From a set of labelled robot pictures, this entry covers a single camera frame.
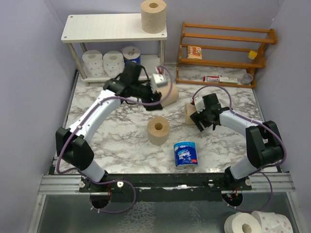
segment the lower shelf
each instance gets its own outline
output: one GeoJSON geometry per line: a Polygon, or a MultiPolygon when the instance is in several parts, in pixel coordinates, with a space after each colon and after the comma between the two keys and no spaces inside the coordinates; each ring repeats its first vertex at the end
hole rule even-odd
{"type": "MultiPolygon", "coordinates": [[[[148,75],[151,75],[155,72],[156,66],[160,64],[160,58],[158,55],[141,55],[141,64],[146,68],[148,75]]],[[[81,74],[79,74],[79,78],[81,81],[86,83],[100,83],[106,82],[107,80],[111,79],[107,74],[104,74],[101,77],[90,77],[88,76],[86,79],[82,79],[81,74]]],[[[141,72],[139,80],[146,80],[147,76],[144,71],[141,72]]]]}

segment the white toilet paper roll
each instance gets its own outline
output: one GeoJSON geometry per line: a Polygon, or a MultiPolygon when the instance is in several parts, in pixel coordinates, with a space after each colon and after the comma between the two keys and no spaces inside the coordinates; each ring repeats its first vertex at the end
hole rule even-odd
{"type": "Polygon", "coordinates": [[[97,50],[86,51],[82,55],[84,66],[92,77],[100,77],[105,74],[103,55],[97,50]]]}
{"type": "Polygon", "coordinates": [[[118,51],[110,51],[103,57],[104,68],[108,76],[115,78],[124,70],[124,59],[122,53],[118,51]]]}
{"type": "Polygon", "coordinates": [[[261,233],[258,221],[246,213],[236,213],[225,221],[225,233],[261,233]]]}
{"type": "Polygon", "coordinates": [[[291,222],[284,215],[277,215],[276,213],[266,213],[254,211],[252,216],[257,219],[261,225],[262,232],[265,233],[293,233],[291,222]]]}
{"type": "Polygon", "coordinates": [[[128,46],[122,49],[122,54],[124,57],[124,63],[128,61],[136,62],[140,64],[140,50],[134,46],[128,46]]]}

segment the pink patterned toilet roll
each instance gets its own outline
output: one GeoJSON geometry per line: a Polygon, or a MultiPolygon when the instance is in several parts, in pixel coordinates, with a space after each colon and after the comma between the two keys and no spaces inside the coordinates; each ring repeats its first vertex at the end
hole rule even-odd
{"type": "Polygon", "coordinates": [[[263,233],[293,233],[291,222],[284,215],[254,211],[252,216],[258,220],[263,233]]]}

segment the cylindrical object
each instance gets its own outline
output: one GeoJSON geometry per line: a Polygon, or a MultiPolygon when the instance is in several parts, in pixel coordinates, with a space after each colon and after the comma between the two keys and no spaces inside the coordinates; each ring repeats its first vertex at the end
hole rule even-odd
{"type": "Polygon", "coordinates": [[[135,62],[137,64],[141,64],[140,62],[140,50],[134,46],[128,46],[122,49],[122,54],[124,57],[124,63],[126,64],[128,61],[135,62]]]}
{"type": "Polygon", "coordinates": [[[103,55],[97,50],[86,51],[82,55],[84,65],[92,77],[100,77],[105,74],[103,55]]]}
{"type": "Polygon", "coordinates": [[[124,70],[124,59],[122,53],[118,51],[109,51],[103,57],[104,68],[108,76],[117,77],[124,70]]]}
{"type": "MultiPolygon", "coordinates": [[[[161,99],[163,99],[163,97],[165,97],[168,94],[170,87],[171,87],[171,83],[168,83],[166,86],[160,87],[156,90],[157,92],[161,92],[162,94],[161,99]]],[[[170,103],[176,102],[178,99],[179,99],[178,89],[177,89],[176,84],[173,84],[173,88],[172,88],[170,95],[168,96],[166,100],[164,100],[161,103],[161,105],[164,107],[170,103]]]]}
{"type": "Polygon", "coordinates": [[[161,146],[169,138],[170,124],[164,117],[157,116],[148,122],[147,131],[149,141],[161,146]]]}
{"type": "Polygon", "coordinates": [[[190,118],[192,114],[196,112],[195,106],[191,103],[185,104],[185,124],[186,125],[195,125],[193,120],[190,118]]]}
{"type": "Polygon", "coordinates": [[[174,145],[175,166],[179,169],[198,166],[198,157],[194,142],[177,142],[174,145]]]}
{"type": "Polygon", "coordinates": [[[147,33],[159,33],[166,27],[166,3],[146,0],[141,4],[141,25],[147,33]]]}
{"type": "Polygon", "coordinates": [[[246,213],[236,213],[225,221],[225,233],[261,233],[258,221],[246,213]]]}
{"type": "Polygon", "coordinates": [[[241,84],[249,85],[252,82],[253,78],[254,78],[253,75],[246,73],[243,75],[243,78],[241,80],[241,84]]]}
{"type": "Polygon", "coordinates": [[[262,232],[293,233],[291,222],[284,215],[253,211],[252,216],[259,222],[262,232]]]}

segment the shelf top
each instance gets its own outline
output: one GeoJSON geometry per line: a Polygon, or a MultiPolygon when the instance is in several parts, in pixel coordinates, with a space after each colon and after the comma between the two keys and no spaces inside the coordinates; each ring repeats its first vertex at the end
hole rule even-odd
{"type": "Polygon", "coordinates": [[[141,28],[141,15],[103,14],[68,16],[63,43],[166,40],[166,28],[159,33],[147,33],[141,28]]]}

